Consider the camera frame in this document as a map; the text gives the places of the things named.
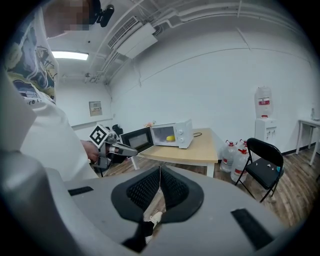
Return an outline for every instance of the chair leg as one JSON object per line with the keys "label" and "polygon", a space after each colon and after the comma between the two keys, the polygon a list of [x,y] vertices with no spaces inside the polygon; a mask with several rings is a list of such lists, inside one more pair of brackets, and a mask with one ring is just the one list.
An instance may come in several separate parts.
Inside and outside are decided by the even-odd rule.
{"label": "chair leg", "polygon": [[267,197],[267,195],[269,195],[270,191],[272,190],[272,187],[268,190],[268,192],[264,195],[264,197],[261,199],[260,203],[265,200],[265,198]]}
{"label": "chair leg", "polygon": [[241,177],[242,177],[242,174],[244,174],[244,172],[245,172],[245,169],[246,169],[246,167],[244,167],[244,169],[243,169],[243,171],[241,172],[238,180],[237,180],[236,183],[234,184],[235,186],[236,186],[236,185],[238,184],[238,182],[240,181],[240,179],[241,179]]}
{"label": "chair leg", "polygon": [[256,198],[254,197],[254,195],[250,192],[250,190],[245,186],[245,184],[243,184],[243,183],[241,182],[241,180],[240,180],[240,183],[244,186],[244,188],[246,189],[246,191],[248,191],[249,194],[250,194],[254,199],[256,199]]}
{"label": "chair leg", "polygon": [[278,183],[279,183],[279,180],[277,180],[277,181],[276,181],[276,183],[275,183],[275,186],[274,186],[274,189],[273,189],[273,191],[272,191],[272,195],[271,195],[271,196],[273,196],[273,195],[274,195],[274,193],[276,192],[276,189],[277,189]]}

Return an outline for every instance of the chair backrest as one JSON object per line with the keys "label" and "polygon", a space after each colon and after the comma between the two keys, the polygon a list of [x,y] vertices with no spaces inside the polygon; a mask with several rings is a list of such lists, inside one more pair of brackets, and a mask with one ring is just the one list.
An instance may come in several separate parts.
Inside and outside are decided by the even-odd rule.
{"label": "chair backrest", "polygon": [[246,145],[249,151],[254,152],[259,157],[273,163],[274,165],[279,166],[281,169],[283,168],[284,158],[279,149],[274,145],[256,138],[249,138],[246,141]]}

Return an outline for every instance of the hand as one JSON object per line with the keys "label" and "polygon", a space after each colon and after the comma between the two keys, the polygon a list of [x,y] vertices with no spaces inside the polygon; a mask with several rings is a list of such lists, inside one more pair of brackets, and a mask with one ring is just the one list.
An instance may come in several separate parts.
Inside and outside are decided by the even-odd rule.
{"label": "hand", "polygon": [[90,141],[81,140],[82,146],[84,147],[84,150],[86,152],[86,155],[88,156],[88,159],[94,161],[95,163],[98,161],[98,148],[95,144],[93,144]]}

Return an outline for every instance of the white table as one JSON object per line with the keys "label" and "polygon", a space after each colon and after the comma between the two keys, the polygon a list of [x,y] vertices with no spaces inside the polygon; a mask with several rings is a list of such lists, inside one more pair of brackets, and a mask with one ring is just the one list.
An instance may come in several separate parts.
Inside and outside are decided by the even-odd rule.
{"label": "white table", "polygon": [[131,157],[134,169],[139,169],[137,157],[141,157],[174,164],[206,166],[206,175],[213,178],[215,164],[218,163],[218,154],[214,146],[212,131],[210,128],[203,128],[194,129],[193,132],[202,133],[202,135],[194,137],[187,149],[154,145],[137,156]]}
{"label": "white table", "polygon": [[308,145],[308,149],[310,149],[310,145],[311,145],[311,140],[312,140],[312,135],[314,132],[314,128],[318,129],[318,134],[317,134],[317,138],[316,138],[316,142],[315,142],[315,147],[312,153],[312,157],[310,160],[309,165],[312,166],[312,163],[314,162],[315,156],[316,156],[316,152],[319,146],[319,140],[320,140],[320,121],[315,121],[310,119],[300,119],[299,120],[299,136],[298,136],[298,141],[296,142],[296,151],[295,154],[298,155],[299,153],[299,149],[300,149],[300,143],[301,143],[301,137],[302,137],[302,130],[303,130],[303,125],[307,125],[310,126],[310,134],[309,134],[309,145]]}

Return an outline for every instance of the black microwave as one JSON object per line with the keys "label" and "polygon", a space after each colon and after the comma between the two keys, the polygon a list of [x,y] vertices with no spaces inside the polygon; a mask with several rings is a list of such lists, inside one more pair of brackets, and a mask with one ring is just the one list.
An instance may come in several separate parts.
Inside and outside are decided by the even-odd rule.
{"label": "black microwave", "polygon": [[120,140],[121,143],[138,150],[139,153],[154,145],[150,127],[121,134]]}

